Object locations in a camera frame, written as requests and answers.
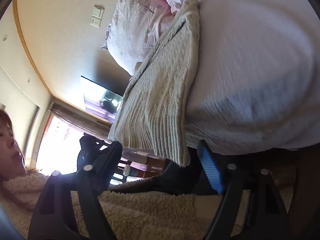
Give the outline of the cream cable-knit sweater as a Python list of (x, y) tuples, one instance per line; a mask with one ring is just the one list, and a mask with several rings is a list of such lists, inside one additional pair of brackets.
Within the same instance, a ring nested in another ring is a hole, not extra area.
[(185, 108), (199, 58), (198, 0), (186, 0), (127, 86), (108, 138), (187, 166)]

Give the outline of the brown window curtain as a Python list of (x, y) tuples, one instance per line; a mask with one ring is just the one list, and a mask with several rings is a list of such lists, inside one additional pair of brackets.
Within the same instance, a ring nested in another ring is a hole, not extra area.
[(53, 99), (49, 113), (65, 121), (67, 124), (95, 136), (99, 139), (108, 140), (108, 134), (112, 123), (96, 118), (80, 109), (77, 109), (60, 100)]

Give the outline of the glass bedside table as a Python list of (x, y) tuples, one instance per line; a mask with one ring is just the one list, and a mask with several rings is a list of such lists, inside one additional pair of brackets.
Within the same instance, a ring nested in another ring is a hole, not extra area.
[(84, 76), (81, 76), (81, 85), (84, 90), (86, 111), (107, 121), (114, 122), (123, 97)]

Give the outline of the beige tree-print pillow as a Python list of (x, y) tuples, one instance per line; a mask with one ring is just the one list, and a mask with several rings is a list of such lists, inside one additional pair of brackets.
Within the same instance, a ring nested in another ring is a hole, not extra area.
[(101, 49), (133, 76), (173, 19), (165, 0), (118, 0)]

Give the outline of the white wall socket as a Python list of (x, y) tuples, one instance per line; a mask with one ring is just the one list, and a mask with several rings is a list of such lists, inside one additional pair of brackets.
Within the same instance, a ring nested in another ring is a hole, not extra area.
[(97, 17), (92, 16), (92, 17), (91, 17), (90, 25), (92, 25), (92, 26), (94, 26), (94, 27), (99, 28), (99, 27), (100, 27), (100, 25), (101, 25), (101, 19), (100, 19), (100, 18), (97, 18)]

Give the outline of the white wall switch plate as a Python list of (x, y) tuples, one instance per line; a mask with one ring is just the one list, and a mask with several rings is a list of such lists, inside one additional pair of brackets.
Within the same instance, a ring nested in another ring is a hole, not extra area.
[(103, 18), (104, 8), (98, 5), (94, 6), (92, 16), (98, 19)]

